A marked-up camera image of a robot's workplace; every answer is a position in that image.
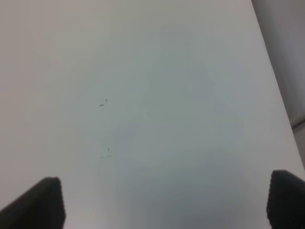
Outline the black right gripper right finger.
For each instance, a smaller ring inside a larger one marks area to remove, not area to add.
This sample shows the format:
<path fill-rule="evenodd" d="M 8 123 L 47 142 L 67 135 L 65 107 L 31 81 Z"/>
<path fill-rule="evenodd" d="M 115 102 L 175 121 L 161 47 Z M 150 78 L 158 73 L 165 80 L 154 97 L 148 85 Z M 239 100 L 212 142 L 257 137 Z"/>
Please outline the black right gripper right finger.
<path fill-rule="evenodd" d="M 305 182 L 287 170 L 271 173 L 266 213 L 272 229 L 305 227 Z"/>

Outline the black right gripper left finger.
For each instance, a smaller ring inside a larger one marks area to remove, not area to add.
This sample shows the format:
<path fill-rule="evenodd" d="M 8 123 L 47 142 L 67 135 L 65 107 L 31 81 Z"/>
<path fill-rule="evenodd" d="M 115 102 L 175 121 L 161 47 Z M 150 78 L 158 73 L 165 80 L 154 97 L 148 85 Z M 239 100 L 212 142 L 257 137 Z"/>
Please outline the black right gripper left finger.
<path fill-rule="evenodd" d="M 2 229 L 62 229 L 66 219 L 61 181 L 46 177 L 0 211 Z"/>

